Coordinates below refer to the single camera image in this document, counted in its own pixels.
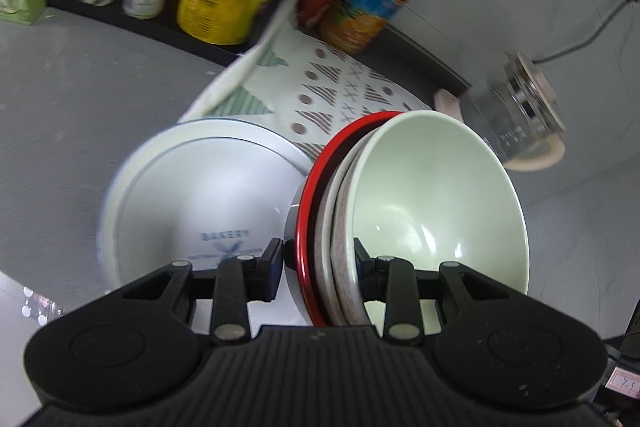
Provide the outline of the red and black bowl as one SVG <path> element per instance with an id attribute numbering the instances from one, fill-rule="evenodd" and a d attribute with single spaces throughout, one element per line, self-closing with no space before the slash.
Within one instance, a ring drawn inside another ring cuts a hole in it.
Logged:
<path id="1" fill-rule="evenodd" d="M 314 245 L 314 228 L 320 202 L 332 174 L 350 149 L 367 133 L 385 124 L 400 112 L 373 113 L 363 116 L 346 126 L 322 148 L 314 161 L 300 196 L 293 246 L 293 262 L 300 291 L 311 323 L 314 326 L 330 326 L 328 311 L 322 303 L 312 263 L 311 248 Z"/>

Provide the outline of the pale green bowl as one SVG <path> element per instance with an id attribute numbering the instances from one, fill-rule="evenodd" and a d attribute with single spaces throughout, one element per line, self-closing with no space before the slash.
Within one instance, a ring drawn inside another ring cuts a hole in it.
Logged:
<path id="1" fill-rule="evenodd" d="M 358 160 L 352 240 L 372 258 L 436 270 L 445 261 L 525 293 L 529 246 L 518 195 L 490 147 L 468 126 L 415 110 L 375 129 Z M 382 326 L 381 301 L 364 302 Z"/>
<path id="2" fill-rule="evenodd" d="M 320 202 L 314 233 L 314 265 L 323 303 L 333 325 L 372 325 L 359 289 L 355 246 L 352 240 L 356 194 L 355 173 L 362 150 L 372 134 L 362 138 L 338 165 Z"/>

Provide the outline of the white deep plate blue print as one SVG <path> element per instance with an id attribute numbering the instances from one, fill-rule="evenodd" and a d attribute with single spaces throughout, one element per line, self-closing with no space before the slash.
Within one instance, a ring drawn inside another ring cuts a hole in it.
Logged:
<path id="1" fill-rule="evenodd" d="M 311 159 L 267 128 L 229 118 L 176 124 L 120 166 L 101 212 L 98 258 L 110 289 L 175 260 L 214 269 L 259 257 L 285 223 Z"/>

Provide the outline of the cream kettle base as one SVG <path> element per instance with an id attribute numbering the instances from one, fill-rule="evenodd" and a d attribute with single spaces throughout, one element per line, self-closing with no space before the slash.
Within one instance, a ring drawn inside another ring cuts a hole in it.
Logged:
<path id="1" fill-rule="evenodd" d="M 478 134 L 506 169 L 544 170 L 564 157 L 560 128 L 548 121 L 539 104 L 518 100 L 508 88 L 471 89 L 459 98 L 440 89 L 434 107 Z"/>

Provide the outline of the patterned fringed table cloth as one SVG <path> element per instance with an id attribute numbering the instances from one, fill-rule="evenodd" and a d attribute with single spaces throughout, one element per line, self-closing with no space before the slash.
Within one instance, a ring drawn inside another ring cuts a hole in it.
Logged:
<path id="1" fill-rule="evenodd" d="M 361 117 L 430 107 L 356 58 L 298 30 L 297 1 L 280 1 L 257 43 L 209 83 L 180 122 L 254 122 L 316 159 L 334 135 Z"/>

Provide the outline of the glass electric kettle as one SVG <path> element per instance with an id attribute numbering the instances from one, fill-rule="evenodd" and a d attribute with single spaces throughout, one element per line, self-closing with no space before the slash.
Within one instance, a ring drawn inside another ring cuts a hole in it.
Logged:
<path id="1" fill-rule="evenodd" d="M 566 127 L 547 77 L 522 52 L 506 54 L 504 75 L 460 96 L 465 124 L 513 171 L 539 171 L 564 157 Z"/>

